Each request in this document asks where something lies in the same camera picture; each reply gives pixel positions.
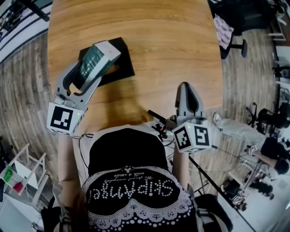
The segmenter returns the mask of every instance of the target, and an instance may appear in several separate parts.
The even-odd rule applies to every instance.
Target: white sneaker
[[[218,122],[221,120],[222,118],[220,117],[220,115],[218,113],[214,113],[213,114],[213,121],[214,121],[214,124],[219,128],[218,126]]]

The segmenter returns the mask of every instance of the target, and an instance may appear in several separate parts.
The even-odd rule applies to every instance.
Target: wooden table
[[[48,30],[51,88],[79,51],[122,37],[135,76],[98,88],[85,121],[89,131],[169,117],[181,82],[206,108],[222,105],[218,39],[206,0],[54,0]]]

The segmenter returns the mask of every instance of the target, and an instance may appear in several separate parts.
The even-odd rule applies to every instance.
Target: cable
[[[86,162],[85,162],[85,160],[84,160],[84,158],[83,158],[83,156],[82,156],[82,150],[81,150],[81,139],[82,139],[83,137],[86,137],[86,138],[93,138],[93,137],[94,137],[94,134],[83,134],[83,135],[81,135],[81,136],[78,136],[78,138],[72,137],[73,139],[78,140],[78,147],[79,147],[79,149],[80,149],[80,153],[81,153],[81,158],[82,158],[82,161],[83,161],[83,165],[85,164],[86,168],[88,169],[89,167],[87,166],[87,164],[86,164]]]
[[[248,154],[237,156],[237,158],[244,157],[244,156],[246,156],[246,155],[248,155]]]
[[[41,219],[41,216],[40,216],[40,218],[38,219],[38,221],[36,222],[36,225],[39,223],[40,219]]]
[[[79,149],[80,149],[80,153],[81,153],[82,161],[83,161],[83,163],[85,164],[85,166],[87,167],[87,169],[89,169],[89,167],[87,166],[87,164],[86,164],[86,162],[85,162],[85,160],[84,160],[84,158],[83,158],[83,156],[82,156],[82,150],[81,150],[81,139],[78,140],[78,147],[79,147]]]
[[[231,156],[233,156],[233,157],[235,157],[236,159],[238,159],[238,160],[240,161],[240,163],[246,163],[245,161],[243,161],[242,159],[239,158],[240,156],[235,156],[235,155],[233,155],[233,154],[231,154],[231,153],[229,153],[229,152],[227,152],[227,151],[224,151],[224,150],[222,150],[222,149],[219,149],[219,148],[216,147],[216,146],[212,146],[212,147],[215,148],[215,149],[217,149],[217,150],[223,151],[224,153],[228,153],[228,154],[230,154]],[[254,168],[254,166],[250,165],[249,163],[247,163],[247,165],[249,165],[251,168],[254,169],[254,171],[256,171],[256,168]]]
[[[173,155],[173,153],[174,153],[174,152],[172,152],[172,153],[171,153],[170,155],[168,155],[166,158],[168,158],[168,157],[172,156],[172,155]]]
[[[170,141],[170,143],[168,143],[168,144],[166,144],[166,145],[164,145],[164,147],[167,147],[167,146],[169,146],[170,144],[172,144],[174,142],[174,140],[172,140],[172,141]]]
[[[199,171],[198,169],[191,169],[189,168],[189,170],[191,171]],[[224,171],[224,169],[204,169],[204,171]]]

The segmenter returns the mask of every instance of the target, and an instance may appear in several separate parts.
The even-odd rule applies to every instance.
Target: long hair
[[[72,232],[89,231],[85,195],[80,193],[75,197],[71,209]]]

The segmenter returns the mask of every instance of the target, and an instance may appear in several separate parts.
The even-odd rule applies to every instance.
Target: white lace trim
[[[182,189],[177,179],[172,174],[170,174],[170,172],[159,167],[138,167],[134,169],[149,169],[161,173],[168,177],[170,180],[174,181],[175,185],[180,189],[180,194],[177,201],[165,208],[156,209],[147,207],[132,198],[129,200],[128,204],[124,208],[118,210],[112,215],[103,216],[88,211],[90,226],[97,226],[97,228],[102,230],[113,228],[120,231],[123,227],[123,224],[125,224],[125,221],[127,224],[147,223],[156,227],[158,225],[160,226],[161,223],[165,223],[164,220],[171,221],[171,224],[175,224],[175,221],[178,221],[181,217],[178,214],[184,214],[183,217],[190,215],[190,212],[193,208],[193,203],[190,199],[190,195]],[[94,174],[84,184],[82,188],[83,192],[86,193],[89,186],[100,176],[109,172],[116,172],[118,170],[119,169]]]

